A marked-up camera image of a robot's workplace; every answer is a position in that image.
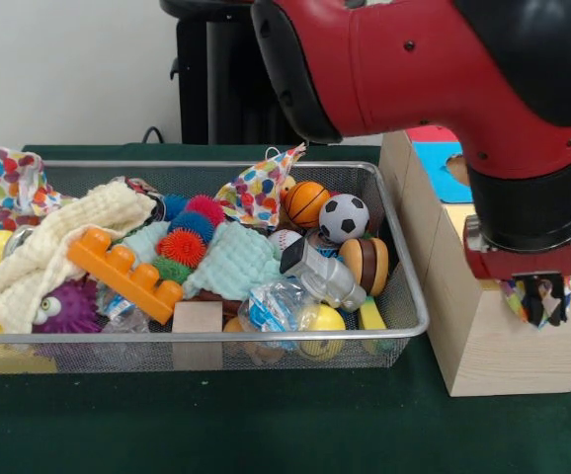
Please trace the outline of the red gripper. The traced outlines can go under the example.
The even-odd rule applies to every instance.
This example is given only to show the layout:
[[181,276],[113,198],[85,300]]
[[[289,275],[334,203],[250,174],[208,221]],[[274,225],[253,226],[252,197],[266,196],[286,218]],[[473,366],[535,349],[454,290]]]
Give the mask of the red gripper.
[[548,322],[560,326],[566,321],[565,284],[563,277],[571,277],[571,240],[564,245],[541,252],[514,252],[498,248],[481,233],[477,215],[465,218],[463,243],[466,261],[478,279],[512,279],[523,277],[524,307],[528,321],[538,323],[537,277],[526,275],[550,274],[550,308]]

